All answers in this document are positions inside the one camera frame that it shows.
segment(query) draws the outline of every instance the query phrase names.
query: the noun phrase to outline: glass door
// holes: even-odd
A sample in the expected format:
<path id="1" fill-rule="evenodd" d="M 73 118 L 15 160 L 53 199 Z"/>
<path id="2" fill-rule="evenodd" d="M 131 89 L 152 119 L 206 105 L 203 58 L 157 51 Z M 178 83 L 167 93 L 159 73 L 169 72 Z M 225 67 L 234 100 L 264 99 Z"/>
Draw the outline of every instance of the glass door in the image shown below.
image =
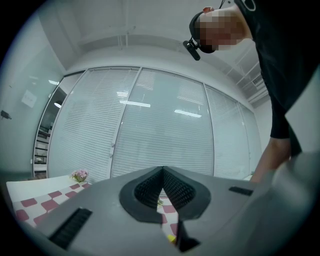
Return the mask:
<path id="1" fill-rule="evenodd" d="M 111 177 L 154 166 L 213 175 L 212 123 L 202 83 L 142 69 L 117 134 Z"/>

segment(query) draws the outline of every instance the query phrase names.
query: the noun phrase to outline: white venetian blinds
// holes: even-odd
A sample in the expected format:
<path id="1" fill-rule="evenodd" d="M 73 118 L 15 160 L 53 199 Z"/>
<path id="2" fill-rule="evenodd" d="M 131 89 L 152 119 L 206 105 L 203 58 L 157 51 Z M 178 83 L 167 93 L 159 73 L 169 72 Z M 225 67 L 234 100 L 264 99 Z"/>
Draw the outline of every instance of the white venetian blinds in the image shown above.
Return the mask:
<path id="1" fill-rule="evenodd" d="M 212 125 L 201 83 L 142 69 L 128 100 L 112 177 L 154 166 L 213 174 Z"/>
<path id="2" fill-rule="evenodd" d="M 214 135 L 216 177 L 243 179 L 249 175 L 248 139 L 238 103 L 206 86 Z"/>
<path id="3" fill-rule="evenodd" d="M 243 113 L 243 119 L 248 135 L 250 173 L 253 173 L 256 170 L 256 167 L 262 154 L 259 129 L 257 126 L 255 114 L 252 113 L 245 106 L 241 104 L 239 104 L 239 106 Z"/>
<path id="4" fill-rule="evenodd" d="M 118 68 L 84 74 L 56 119 L 48 158 L 50 177 L 86 169 L 91 183 L 109 178 L 112 139 L 137 72 Z"/>

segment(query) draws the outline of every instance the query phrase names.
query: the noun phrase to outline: pink and white checkered cloth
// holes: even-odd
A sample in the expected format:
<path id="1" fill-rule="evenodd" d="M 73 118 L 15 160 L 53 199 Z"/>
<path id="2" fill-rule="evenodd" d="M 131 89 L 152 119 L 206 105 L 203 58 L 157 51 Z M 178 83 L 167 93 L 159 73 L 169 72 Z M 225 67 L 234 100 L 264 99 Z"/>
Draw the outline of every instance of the pink and white checkered cloth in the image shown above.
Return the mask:
<path id="1" fill-rule="evenodd" d="M 19 221 L 36 227 L 54 208 L 89 186 L 87 182 L 80 182 L 49 194 L 13 202 L 12 206 Z"/>
<path id="2" fill-rule="evenodd" d="M 89 186 L 87 182 L 80 182 L 49 194 L 14 202 L 13 209 L 18 220 L 36 227 L 54 208 Z M 167 196 L 160 196 L 160 200 L 163 205 L 158 205 L 157 212 L 162 214 L 162 230 L 166 235 L 177 236 L 178 213 Z"/>

